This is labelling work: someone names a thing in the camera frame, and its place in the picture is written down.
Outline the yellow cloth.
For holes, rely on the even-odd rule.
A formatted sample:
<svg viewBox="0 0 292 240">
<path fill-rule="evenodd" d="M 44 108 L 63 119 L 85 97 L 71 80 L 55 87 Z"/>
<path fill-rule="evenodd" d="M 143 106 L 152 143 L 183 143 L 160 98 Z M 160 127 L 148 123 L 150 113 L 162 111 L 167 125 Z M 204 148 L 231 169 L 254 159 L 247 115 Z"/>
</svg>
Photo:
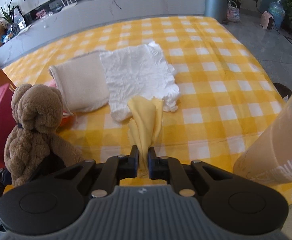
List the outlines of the yellow cloth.
<svg viewBox="0 0 292 240">
<path fill-rule="evenodd" d="M 132 114 L 128 123 L 129 141 L 139 151 L 137 176 L 147 178 L 148 150 L 157 141 L 162 128 L 163 100 L 135 96 L 128 101 L 128 108 Z"/>
</svg>

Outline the beige knitted cloth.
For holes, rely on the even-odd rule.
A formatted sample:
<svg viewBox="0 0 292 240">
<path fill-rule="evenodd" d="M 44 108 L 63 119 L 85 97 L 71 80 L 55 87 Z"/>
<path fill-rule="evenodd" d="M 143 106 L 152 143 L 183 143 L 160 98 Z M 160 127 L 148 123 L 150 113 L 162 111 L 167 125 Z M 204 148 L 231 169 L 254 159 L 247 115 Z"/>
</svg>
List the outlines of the beige knitted cloth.
<svg viewBox="0 0 292 240">
<path fill-rule="evenodd" d="M 110 94 L 100 61 L 103 52 L 95 50 L 49 67 L 66 113 L 92 112 L 108 104 Z"/>
</svg>

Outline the brown teddy bear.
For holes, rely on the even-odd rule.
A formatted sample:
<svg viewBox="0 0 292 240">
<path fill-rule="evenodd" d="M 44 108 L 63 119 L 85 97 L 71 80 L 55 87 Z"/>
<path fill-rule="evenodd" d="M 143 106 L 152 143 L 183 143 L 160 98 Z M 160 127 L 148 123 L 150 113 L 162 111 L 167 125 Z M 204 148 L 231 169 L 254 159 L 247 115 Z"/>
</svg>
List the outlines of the brown teddy bear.
<svg viewBox="0 0 292 240">
<path fill-rule="evenodd" d="M 51 153 L 65 166 L 84 161 L 80 150 L 56 133 L 63 116 L 57 88 L 22 84 L 13 94 L 11 109 L 16 125 L 6 140 L 4 163 L 14 187 L 25 184 Z"/>
</svg>

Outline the white cloth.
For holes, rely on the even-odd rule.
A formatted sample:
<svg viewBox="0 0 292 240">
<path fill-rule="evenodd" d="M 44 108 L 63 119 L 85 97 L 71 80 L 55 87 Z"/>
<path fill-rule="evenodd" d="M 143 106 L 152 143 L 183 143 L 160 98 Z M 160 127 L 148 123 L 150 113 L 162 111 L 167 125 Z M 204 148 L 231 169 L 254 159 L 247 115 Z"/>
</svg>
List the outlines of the white cloth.
<svg viewBox="0 0 292 240">
<path fill-rule="evenodd" d="M 121 122 L 132 116 L 128 101 L 134 96 L 163 100 L 165 112 L 177 111 L 180 97 L 175 83 L 177 71 L 169 64 L 159 44 L 152 41 L 100 53 L 107 88 L 110 115 Z"/>
</svg>

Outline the white wifi router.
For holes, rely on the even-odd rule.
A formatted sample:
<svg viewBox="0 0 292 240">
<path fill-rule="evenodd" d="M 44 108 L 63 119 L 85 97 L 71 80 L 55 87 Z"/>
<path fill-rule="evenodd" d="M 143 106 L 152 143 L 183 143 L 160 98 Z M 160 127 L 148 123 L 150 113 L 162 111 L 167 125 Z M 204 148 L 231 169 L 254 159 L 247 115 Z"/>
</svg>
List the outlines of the white wifi router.
<svg viewBox="0 0 292 240">
<path fill-rule="evenodd" d="M 62 3 L 62 10 L 70 9 L 77 5 L 77 0 L 60 0 Z"/>
</svg>

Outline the woven pink basket bag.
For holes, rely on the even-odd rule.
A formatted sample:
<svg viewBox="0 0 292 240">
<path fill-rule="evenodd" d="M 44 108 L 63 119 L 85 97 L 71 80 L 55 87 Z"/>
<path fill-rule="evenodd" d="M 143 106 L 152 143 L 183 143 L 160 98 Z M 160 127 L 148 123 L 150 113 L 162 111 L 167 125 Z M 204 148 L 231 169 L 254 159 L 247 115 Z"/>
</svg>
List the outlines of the woven pink basket bag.
<svg viewBox="0 0 292 240">
<path fill-rule="evenodd" d="M 237 4 L 234 1 L 228 2 L 227 20 L 229 22 L 240 21 L 240 11 L 239 11 L 239 8 L 237 7 Z"/>
</svg>

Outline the grey metal trash bin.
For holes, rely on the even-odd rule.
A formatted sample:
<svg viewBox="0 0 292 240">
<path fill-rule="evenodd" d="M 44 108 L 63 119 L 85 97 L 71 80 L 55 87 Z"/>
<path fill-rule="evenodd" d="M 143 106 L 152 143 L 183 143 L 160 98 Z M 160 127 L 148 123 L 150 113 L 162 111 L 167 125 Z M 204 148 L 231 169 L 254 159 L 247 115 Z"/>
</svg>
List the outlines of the grey metal trash bin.
<svg viewBox="0 0 292 240">
<path fill-rule="evenodd" d="M 228 0 L 205 0 L 204 16 L 222 23 L 226 19 Z"/>
</svg>

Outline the pink small heater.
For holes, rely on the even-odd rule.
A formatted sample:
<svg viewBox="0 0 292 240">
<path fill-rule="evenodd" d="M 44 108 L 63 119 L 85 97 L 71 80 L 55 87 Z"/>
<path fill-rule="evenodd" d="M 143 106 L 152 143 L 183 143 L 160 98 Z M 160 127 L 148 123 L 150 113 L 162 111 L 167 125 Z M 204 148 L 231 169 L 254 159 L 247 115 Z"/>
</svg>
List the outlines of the pink small heater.
<svg viewBox="0 0 292 240">
<path fill-rule="evenodd" d="M 274 24 L 273 16 L 269 12 L 264 11 L 260 18 L 260 25 L 262 26 L 262 28 L 266 30 L 272 30 L 273 24 Z"/>
</svg>

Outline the green plant in vase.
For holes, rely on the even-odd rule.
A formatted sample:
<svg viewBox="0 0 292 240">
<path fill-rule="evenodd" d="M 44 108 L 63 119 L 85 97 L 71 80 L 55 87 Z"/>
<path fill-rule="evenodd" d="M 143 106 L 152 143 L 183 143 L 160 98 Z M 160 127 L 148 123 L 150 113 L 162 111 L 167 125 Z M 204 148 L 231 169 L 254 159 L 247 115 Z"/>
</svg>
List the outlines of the green plant in vase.
<svg viewBox="0 0 292 240">
<path fill-rule="evenodd" d="M 1 7 L 2 16 L 1 19 L 4 19 L 7 22 L 7 28 L 16 36 L 20 32 L 18 24 L 14 22 L 15 16 L 15 6 L 11 5 L 13 0 L 10 0 L 5 6 Z"/>
</svg>

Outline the water bottle jug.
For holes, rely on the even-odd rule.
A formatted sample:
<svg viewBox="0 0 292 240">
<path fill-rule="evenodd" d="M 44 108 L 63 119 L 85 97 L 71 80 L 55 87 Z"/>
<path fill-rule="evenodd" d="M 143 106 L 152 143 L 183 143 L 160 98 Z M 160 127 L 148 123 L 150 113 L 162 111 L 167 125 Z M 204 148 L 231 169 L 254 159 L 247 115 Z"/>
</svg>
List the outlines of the water bottle jug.
<svg viewBox="0 0 292 240">
<path fill-rule="evenodd" d="M 273 16 L 275 27 L 279 29 L 286 14 L 281 0 L 271 2 L 268 7 L 268 12 Z"/>
</svg>

